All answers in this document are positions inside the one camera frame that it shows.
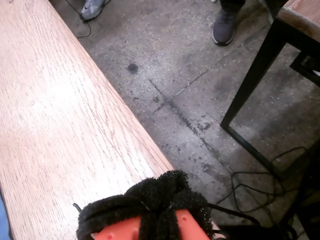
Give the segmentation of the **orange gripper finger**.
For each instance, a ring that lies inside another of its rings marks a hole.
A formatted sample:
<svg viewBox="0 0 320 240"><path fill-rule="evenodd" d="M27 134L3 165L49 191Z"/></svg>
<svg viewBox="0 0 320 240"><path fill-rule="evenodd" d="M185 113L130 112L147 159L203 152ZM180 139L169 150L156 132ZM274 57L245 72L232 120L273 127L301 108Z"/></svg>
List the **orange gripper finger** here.
<svg viewBox="0 0 320 240"><path fill-rule="evenodd" d="M124 194L89 203L79 212L77 239L91 240L91 234L135 217L141 217L138 239L153 239L162 206L161 190L158 179L147 178L129 188Z"/></svg>
<svg viewBox="0 0 320 240"><path fill-rule="evenodd" d="M153 240L211 240L215 230L204 196L193 191L187 174L172 170L156 179Z"/></svg>

